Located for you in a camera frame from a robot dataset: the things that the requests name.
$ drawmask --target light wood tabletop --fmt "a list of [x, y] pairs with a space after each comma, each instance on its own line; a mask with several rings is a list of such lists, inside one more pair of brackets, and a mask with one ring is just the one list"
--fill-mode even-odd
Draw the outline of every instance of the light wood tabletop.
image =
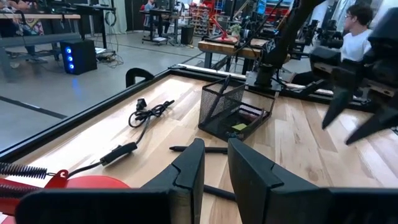
[[[24, 14], [26, 19], [63, 19], [61, 14]], [[80, 15], [76, 14], [65, 14], [65, 19], [80, 19]], [[0, 19], [22, 19], [22, 16], [18, 13], [1, 13]]]
[[[107, 175], [131, 187], [140, 187], [166, 168], [178, 153], [170, 146], [189, 145], [202, 138], [206, 146], [226, 147], [227, 143], [197, 128], [201, 88], [206, 82], [169, 75], [104, 113], [60, 136], [17, 163], [45, 167], [49, 172], [73, 171], [97, 162], [118, 144], [135, 141], [142, 128], [127, 124], [138, 98], [152, 108], [175, 100], [150, 128], [133, 155], [115, 164], [97, 167], [79, 175]], [[260, 108], [270, 101], [253, 93], [244, 102]], [[294, 174], [318, 186], [398, 187], [398, 136], [383, 131], [351, 146], [344, 140], [369, 115], [345, 111], [326, 131], [321, 129], [325, 105], [279, 97], [273, 114], [245, 143]], [[43, 187], [48, 181], [8, 177], [11, 180]], [[205, 184], [233, 191], [227, 156], [207, 154]], [[241, 223], [235, 203], [203, 195], [201, 223]]]
[[[225, 55], [233, 55], [236, 51], [234, 46], [231, 44], [214, 43], [205, 40], [199, 41], [198, 48], [202, 52], [211, 52], [211, 53], [218, 53]], [[248, 59], [256, 59], [261, 56], [261, 50], [245, 47], [239, 51], [239, 56]]]

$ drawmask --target red object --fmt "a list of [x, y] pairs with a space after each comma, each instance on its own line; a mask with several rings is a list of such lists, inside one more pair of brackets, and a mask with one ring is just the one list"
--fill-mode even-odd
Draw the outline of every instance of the red object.
[[[142, 5], [141, 8], [139, 8], [140, 11], [144, 11], [145, 10], [145, 5]], [[144, 25], [145, 25], [145, 15], [142, 16], [142, 20], [144, 21]]]
[[213, 14], [212, 16], [210, 16], [210, 19], [214, 22], [214, 24], [216, 24], [217, 28], [219, 28], [221, 30], [221, 40], [225, 40], [228, 38], [228, 34], [225, 32], [225, 30], [220, 26], [220, 24], [217, 22], [217, 20], [214, 18]]
[[[61, 170], [44, 187], [51, 188], [81, 188], [81, 189], [126, 189], [130, 188], [127, 184], [118, 179], [100, 175], [92, 175], [85, 177], [77, 177], [67, 179], [68, 171]], [[35, 186], [14, 182], [11, 180], [0, 179], [0, 184], [13, 187], [27, 187], [34, 188]], [[19, 203], [19, 199], [15, 198], [0, 198], [0, 212], [5, 215], [14, 215], [15, 208]], [[15, 219], [12, 216], [7, 217], [2, 224], [15, 224]]]
[[275, 10], [271, 15], [271, 11], [274, 7], [266, 7], [266, 15], [269, 15], [269, 18], [267, 19], [268, 22], [272, 22], [275, 20], [275, 16], [278, 13], [278, 11], [280, 12], [280, 16], [282, 16], [282, 18], [284, 16], [286, 16], [289, 13], [289, 8], [285, 8], [285, 9], [279, 9], [279, 10]]

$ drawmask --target black pen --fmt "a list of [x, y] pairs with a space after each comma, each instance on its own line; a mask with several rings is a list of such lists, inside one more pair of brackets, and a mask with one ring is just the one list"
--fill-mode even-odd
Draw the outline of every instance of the black pen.
[[[186, 146], [172, 146], [169, 149], [175, 152], [182, 152], [186, 149]], [[205, 147], [205, 153], [222, 153], [227, 154], [228, 148], [226, 147]]]

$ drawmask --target mesh desk organizer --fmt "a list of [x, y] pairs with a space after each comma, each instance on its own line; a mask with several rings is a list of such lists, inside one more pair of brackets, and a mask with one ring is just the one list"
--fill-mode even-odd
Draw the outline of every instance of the mesh desk organizer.
[[248, 138], [271, 117], [272, 107], [265, 111], [243, 103], [243, 93], [244, 85], [231, 77], [205, 85], [201, 92], [199, 129], [224, 141]]

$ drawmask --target red lamp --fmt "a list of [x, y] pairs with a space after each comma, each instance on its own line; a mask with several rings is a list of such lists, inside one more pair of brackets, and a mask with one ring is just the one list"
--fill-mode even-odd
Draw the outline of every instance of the red lamp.
[[[45, 189], [62, 189], [62, 188], [80, 188], [80, 189], [126, 189], [129, 186], [120, 180], [117, 180], [112, 177], [100, 176], [100, 175], [91, 175], [84, 177], [76, 177], [72, 179], [68, 179], [68, 171], [61, 170], [55, 176], [53, 176], [50, 181], [45, 185]], [[0, 179], [0, 190], [4, 192], [4, 194], [12, 193], [15, 194], [23, 194], [33, 192], [35, 190], [40, 190], [42, 188], [22, 184], [19, 182]], [[9, 215], [2, 224], [16, 224], [14, 215], [15, 209], [19, 203], [19, 198], [10, 198], [10, 197], [0, 197], [0, 211], [5, 215]]]

